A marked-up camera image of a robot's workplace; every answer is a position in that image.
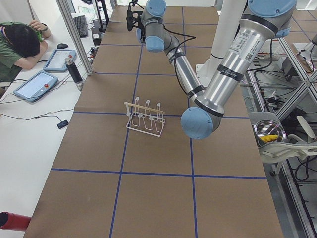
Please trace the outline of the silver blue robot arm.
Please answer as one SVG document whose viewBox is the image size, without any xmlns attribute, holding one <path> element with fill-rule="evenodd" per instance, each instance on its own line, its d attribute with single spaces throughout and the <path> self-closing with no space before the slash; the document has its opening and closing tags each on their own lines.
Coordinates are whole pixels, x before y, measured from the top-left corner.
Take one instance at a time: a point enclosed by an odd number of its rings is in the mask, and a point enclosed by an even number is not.
<svg viewBox="0 0 317 238">
<path fill-rule="evenodd" d="M 127 30 L 137 29 L 136 37 L 141 44 L 146 46 L 148 52 L 165 52 L 169 63 L 174 67 L 182 90 L 189 99 L 195 99 L 204 91 L 204 87 L 181 49 L 183 42 L 175 37 L 176 32 L 165 27 L 163 17 L 167 9 L 166 2 L 149 0 L 142 10 L 132 11 L 132 7 L 137 5 L 136 0 L 131 1 L 128 5 L 126 12 Z"/>
<path fill-rule="evenodd" d="M 187 136 L 204 139 L 220 125 L 224 105 L 243 79 L 264 42 L 289 34 L 295 0 L 250 0 L 243 12 L 240 30 L 217 67 L 207 88 L 194 96 L 195 107 L 181 117 Z"/>
</svg>

